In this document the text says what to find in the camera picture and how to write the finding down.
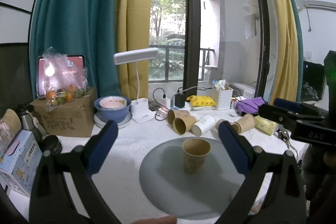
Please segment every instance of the white tablecloth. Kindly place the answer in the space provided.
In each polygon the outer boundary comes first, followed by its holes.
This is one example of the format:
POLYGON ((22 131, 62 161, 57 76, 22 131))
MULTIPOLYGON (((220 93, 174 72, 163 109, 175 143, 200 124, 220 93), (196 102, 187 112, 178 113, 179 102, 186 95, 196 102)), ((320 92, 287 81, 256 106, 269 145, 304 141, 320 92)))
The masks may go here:
MULTIPOLYGON (((234 122, 240 118, 230 116, 230 114, 236 115, 233 110, 198 111, 197 115, 202 116, 205 113, 211 114, 216 120, 223 118, 229 122, 234 122)), ((92 134, 95 135, 99 131, 100 129, 94 126, 92 134)), ((252 146, 259 145, 267 152, 283 154, 287 150, 283 141, 275 136, 261 133, 257 129, 251 129, 242 135, 252 146)), ((192 136, 194 136, 192 133, 185 133, 182 137, 192 136)), ((107 205, 122 223, 126 224, 141 218, 165 215, 152 205, 142 192, 139 182, 139 169, 143 158, 151 149, 160 143, 180 137, 168 126, 166 121, 159 122, 154 119, 143 124, 131 121, 127 127, 119 131, 118 138, 100 172, 93 175, 92 179, 107 205)), ((202 137, 218 139, 218 133, 213 130, 205 133, 202 137)), ((85 145, 89 138, 59 137, 59 139, 63 145, 63 152, 68 152, 76 145, 85 145)), ((297 149, 300 159, 308 145, 294 140, 291 140, 291 144, 297 149)), ((69 174, 65 174, 65 176, 78 212, 88 216, 75 190, 71 176, 69 174)), ((266 174, 255 204, 258 204, 265 197, 271 176, 271 174, 266 174)), ((14 191, 11 191, 9 196, 23 216, 27 218, 29 199, 14 191)), ((179 219, 178 224, 212 224, 216 220, 216 218, 201 221, 179 219)))

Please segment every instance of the teal curtain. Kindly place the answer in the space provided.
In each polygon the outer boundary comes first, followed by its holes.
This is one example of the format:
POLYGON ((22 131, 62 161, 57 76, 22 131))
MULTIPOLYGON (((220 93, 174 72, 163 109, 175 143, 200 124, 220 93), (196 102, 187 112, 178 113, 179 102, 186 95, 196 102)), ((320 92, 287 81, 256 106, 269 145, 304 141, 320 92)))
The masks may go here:
POLYGON ((115 54, 115 0, 36 0, 30 32, 29 59, 36 97, 36 61, 54 47, 68 55, 84 55, 89 86, 98 95, 120 95, 115 54))
POLYGON ((303 79, 303 40, 302 40, 302 31, 299 13, 296 8, 295 0, 291 0, 294 19, 296 24, 297 32, 297 44, 298 44, 298 53, 299 53, 299 63, 298 63, 298 81, 297 81, 297 92, 296 92, 296 101, 299 102, 301 98, 301 88, 302 88, 302 79, 303 79))

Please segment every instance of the black charger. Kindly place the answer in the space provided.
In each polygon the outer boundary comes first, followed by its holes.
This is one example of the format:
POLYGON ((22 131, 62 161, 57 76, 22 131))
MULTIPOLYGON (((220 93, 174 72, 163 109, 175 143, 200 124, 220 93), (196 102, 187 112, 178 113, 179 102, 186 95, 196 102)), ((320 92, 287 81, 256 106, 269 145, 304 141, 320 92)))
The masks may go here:
POLYGON ((186 96, 184 93, 178 93, 175 95, 175 106, 178 108, 184 107, 186 96))

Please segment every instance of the blue gripper pad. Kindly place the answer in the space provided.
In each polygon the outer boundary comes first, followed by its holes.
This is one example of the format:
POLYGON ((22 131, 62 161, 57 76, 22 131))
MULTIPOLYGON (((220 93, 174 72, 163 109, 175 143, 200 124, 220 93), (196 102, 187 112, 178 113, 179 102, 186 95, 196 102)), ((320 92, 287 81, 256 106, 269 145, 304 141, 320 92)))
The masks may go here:
POLYGON ((285 100, 285 99, 276 98, 274 100, 273 105, 276 106, 276 107, 279 107, 279 108, 283 108, 283 109, 292 111, 294 113, 301 113, 302 112, 302 108, 301 108, 299 103, 295 103, 295 102, 288 101, 288 100, 285 100))
POLYGON ((254 159, 253 147, 245 137, 239 136, 227 121, 220 123, 218 135, 237 172, 247 176, 254 159))
POLYGON ((99 172, 117 137, 118 124, 108 121, 100 133, 86 143, 82 161, 89 176, 99 172))

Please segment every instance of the white basket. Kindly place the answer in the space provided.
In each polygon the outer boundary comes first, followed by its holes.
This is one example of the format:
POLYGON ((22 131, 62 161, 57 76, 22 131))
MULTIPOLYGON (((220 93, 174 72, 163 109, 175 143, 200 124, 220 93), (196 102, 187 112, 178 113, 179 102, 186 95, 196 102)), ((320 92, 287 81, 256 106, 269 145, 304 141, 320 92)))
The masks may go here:
POLYGON ((232 92, 232 88, 221 91, 212 88, 212 100, 216 103, 216 109, 228 109, 231 107, 232 92))

